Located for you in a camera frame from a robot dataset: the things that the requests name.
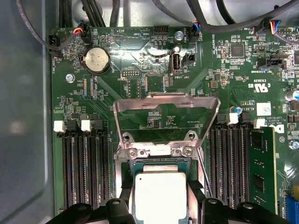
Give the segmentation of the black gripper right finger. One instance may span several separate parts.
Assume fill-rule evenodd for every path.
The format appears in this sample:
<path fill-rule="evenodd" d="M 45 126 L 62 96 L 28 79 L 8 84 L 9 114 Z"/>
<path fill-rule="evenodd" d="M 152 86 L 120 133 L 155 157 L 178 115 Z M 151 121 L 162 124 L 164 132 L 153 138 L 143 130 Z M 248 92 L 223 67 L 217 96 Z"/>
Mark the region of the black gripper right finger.
<path fill-rule="evenodd" d="M 264 207 L 243 202 L 232 209 L 207 198 L 199 181 L 188 181 L 188 212 L 194 224 L 278 224 L 279 216 Z"/>

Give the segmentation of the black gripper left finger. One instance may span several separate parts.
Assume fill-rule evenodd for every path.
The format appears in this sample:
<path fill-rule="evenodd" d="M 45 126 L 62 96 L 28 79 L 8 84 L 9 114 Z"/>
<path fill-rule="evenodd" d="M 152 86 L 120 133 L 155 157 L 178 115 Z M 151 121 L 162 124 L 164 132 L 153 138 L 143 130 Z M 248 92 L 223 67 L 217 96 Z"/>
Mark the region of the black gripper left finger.
<path fill-rule="evenodd" d="M 133 178 L 127 175 L 121 184 L 118 198 L 94 209 L 92 205 L 77 203 L 50 220 L 51 224 L 135 224 L 134 215 L 129 212 L 129 199 L 132 193 Z"/>

